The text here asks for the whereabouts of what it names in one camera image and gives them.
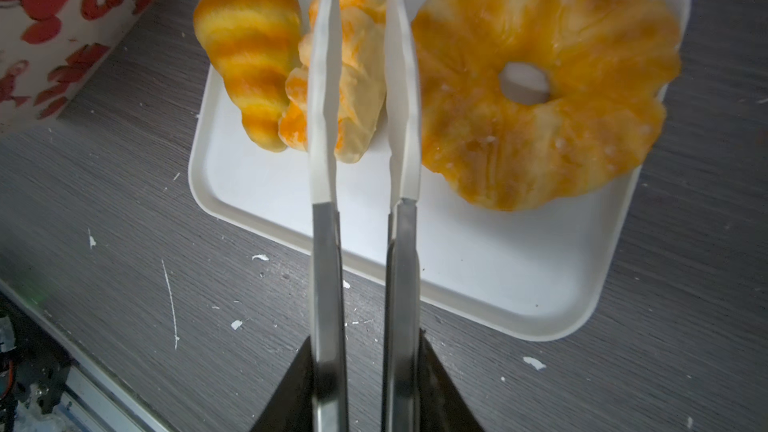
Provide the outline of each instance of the bread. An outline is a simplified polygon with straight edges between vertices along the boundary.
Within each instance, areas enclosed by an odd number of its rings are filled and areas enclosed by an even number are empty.
[[[578,196],[639,166],[680,71],[662,0],[427,0],[412,22],[422,160],[470,203],[497,210]],[[508,100],[508,62],[547,73],[550,97]]]
[[[278,121],[288,108],[285,81],[298,64],[298,0],[200,0],[197,39],[243,113],[248,137],[266,150],[286,148]]]
[[[312,0],[310,24],[314,26],[320,0]],[[339,105],[339,139],[336,158],[357,162],[368,149],[386,95],[384,81],[384,25],[386,0],[340,0],[342,21],[342,72]],[[291,104],[280,121],[280,137],[293,149],[306,150],[307,78],[312,55],[312,33],[299,44],[302,67],[286,81]]]

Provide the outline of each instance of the tray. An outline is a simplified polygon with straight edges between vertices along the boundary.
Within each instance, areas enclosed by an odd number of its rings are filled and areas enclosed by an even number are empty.
[[[299,1],[306,23],[310,0]],[[423,1],[406,0],[409,17]],[[690,0],[666,1],[685,28]],[[337,177],[344,267],[379,283],[385,277],[389,213],[383,121],[360,162],[340,163]],[[529,341],[570,334],[597,305],[639,173],[638,168],[586,196],[503,213],[470,206],[442,176],[422,168],[422,299]],[[274,154],[253,144],[213,68],[200,108],[189,180],[195,200],[212,216],[310,250],[306,154],[290,149]]]

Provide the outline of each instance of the pastry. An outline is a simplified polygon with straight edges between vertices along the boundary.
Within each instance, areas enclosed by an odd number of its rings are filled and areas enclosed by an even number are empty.
[[[680,71],[663,0],[427,0],[412,22],[422,160],[468,202],[522,210],[590,192],[639,166]],[[546,72],[550,97],[502,93],[509,62]]]
[[[320,0],[312,0],[314,26]],[[339,139],[336,158],[354,163],[368,149],[386,94],[384,82],[384,25],[386,0],[340,0],[342,72]],[[291,104],[280,121],[280,137],[293,149],[306,150],[306,85],[312,55],[312,33],[299,44],[301,68],[286,81]]]
[[[277,124],[298,63],[300,14],[298,0],[200,0],[194,12],[195,35],[242,111],[248,137],[273,152],[286,148]]]

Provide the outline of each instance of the table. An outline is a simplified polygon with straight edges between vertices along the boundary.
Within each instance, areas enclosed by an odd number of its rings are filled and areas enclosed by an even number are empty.
[[[158,0],[50,129],[0,141],[0,278],[179,430],[247,430],[307,334],[308,260],[192,199],[196,3]],[[766,10],[694,0],[664,134],[581,330],[529,343],[423,305],[487,430],[768,427]],[[346,280],[351,430],[378,430],[383,288]]]

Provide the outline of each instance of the tongs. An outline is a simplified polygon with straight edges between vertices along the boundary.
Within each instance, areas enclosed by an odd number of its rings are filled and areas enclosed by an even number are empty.
[[[419,329],[416,203],[421,98],[404,0],[387,0],[384,35],[391,179],[382,430],[482,430]],[[349,429],[336,158],[342,31],[339,0],[320,0],[312,37],[307,152],[312,199],[310,336],[252,431]]]

